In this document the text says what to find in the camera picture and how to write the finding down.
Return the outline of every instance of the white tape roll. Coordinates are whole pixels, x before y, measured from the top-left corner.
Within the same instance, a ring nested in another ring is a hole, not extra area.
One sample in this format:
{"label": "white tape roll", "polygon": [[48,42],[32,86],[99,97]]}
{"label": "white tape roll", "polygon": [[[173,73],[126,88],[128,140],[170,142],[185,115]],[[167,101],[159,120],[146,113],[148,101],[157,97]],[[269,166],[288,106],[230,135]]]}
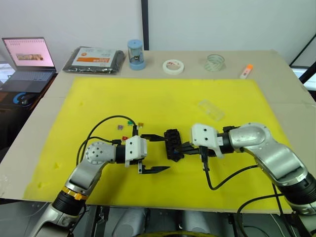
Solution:
{"label": "white tape roll", "polygon": [[177,59],[170,59],[163,63],[162,69],[167,74],[178,75],[183,72],[184,64]]}

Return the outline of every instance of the orange label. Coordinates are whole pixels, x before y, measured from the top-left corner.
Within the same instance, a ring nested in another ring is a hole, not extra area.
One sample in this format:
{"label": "orange label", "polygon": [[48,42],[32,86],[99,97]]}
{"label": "orange label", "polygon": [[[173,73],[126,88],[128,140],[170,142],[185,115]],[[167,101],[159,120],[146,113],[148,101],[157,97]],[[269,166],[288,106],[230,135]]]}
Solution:
{"label": "orange label", "polygon": [[108,63],[110,58],[78,58],[77,62]]}

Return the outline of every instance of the blue container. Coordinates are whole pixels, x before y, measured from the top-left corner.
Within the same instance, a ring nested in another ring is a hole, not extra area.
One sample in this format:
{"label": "blue container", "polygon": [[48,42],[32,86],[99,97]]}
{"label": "blue container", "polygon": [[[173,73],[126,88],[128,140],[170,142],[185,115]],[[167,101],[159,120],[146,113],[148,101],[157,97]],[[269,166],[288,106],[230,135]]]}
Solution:
{"label": "blue container", "polygon": [[127,43],[129,66],[133,70],[142,70],[145,68],[143,54],[143,42],[138,39],[132,39]]}

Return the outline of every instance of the laptop keyboard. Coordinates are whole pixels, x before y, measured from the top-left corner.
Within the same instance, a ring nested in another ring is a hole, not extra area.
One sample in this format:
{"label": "laptop keyboard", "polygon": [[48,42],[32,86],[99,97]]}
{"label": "laptop keyboard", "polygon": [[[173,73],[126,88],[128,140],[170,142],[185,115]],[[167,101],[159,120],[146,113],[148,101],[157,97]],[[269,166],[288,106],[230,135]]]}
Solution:
{"label": "laptop keyboard", "polygon": [[33,80],[33,81],[47,81],[50,79],[53,72],[15,72],[10,80]]}

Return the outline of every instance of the laptop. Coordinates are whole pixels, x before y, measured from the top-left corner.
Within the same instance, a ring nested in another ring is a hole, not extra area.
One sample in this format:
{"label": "laptop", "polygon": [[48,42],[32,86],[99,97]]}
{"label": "laptop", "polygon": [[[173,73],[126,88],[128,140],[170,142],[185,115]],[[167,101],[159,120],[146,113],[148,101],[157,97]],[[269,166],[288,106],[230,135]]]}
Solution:
{"label": "laptop", "polygon": [[16,72],[0,91],[39,93],[56,73],[43,37],[2,38],[16,67]]}

